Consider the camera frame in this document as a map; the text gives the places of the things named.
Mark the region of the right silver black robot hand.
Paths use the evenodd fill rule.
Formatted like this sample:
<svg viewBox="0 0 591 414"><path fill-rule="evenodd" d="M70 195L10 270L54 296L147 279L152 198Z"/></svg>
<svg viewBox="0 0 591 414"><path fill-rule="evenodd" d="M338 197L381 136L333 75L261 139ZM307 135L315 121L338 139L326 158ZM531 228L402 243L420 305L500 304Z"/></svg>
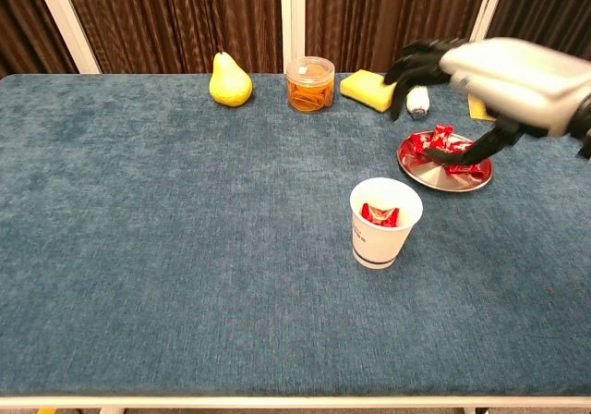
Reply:
<svg viewBox="0 0 591 414"><path fill-rule="evenodd" d="M523 135L569 135L582 144L579 156L590 157L590 63L582 58L509 37L423 40L403 49L383 82L394 87L393 119L414 87L443 83L477 98L494 117L494 127L462 152L429 149L438 163L478 164Z"/></svg>

